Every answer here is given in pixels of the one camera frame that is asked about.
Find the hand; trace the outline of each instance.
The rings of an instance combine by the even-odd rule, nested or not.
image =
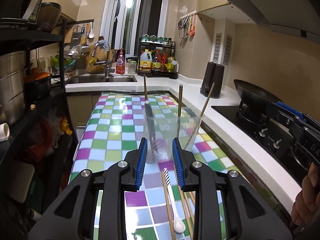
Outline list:
[[[314,212],[320,207],[319,184],[320,170],[313,163],[308,175],[302,181],[302,191],[296,197],[292,207],[292,221],[300,226],[302,222],[309,223]]]

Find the stove knob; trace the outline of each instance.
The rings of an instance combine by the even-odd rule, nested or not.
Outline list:
[[[276,141],[275,143],[273,143],[273,147],[275,148],[275,149],[279,149],[280,147],[279,147],[279,143],[282,141],[282,139],[280,139],[280,140],[278,140],[278,141]]]
[[[265,137],[266,135],[264,134],[264,132],[267,131],[267,130],[268,130],[268,128],[262,129],[262,130],[259,132],[259,135],[260,135],[261,137]]]

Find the orange pot lid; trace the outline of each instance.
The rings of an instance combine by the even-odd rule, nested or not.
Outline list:
[[[29,83],[35,80],[46,78],[48,76],[51,76],[51,74],[47,72],[38,72],[37,68],[33,68],[31,69],[31,74],[24,78],[24,82]]]

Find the black and white striped handle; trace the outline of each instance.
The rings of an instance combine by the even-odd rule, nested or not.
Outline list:
[[[170,182],[169,173],[168,173],[167,168],[163,169],[163,174],[164,174],[165,183],[167,184],[167,187],[168,187],[171,185],[171,182]]]

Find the microwave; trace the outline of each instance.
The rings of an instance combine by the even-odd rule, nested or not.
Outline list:
[[[36,24],[42,0],[0,0],[0,25]]]

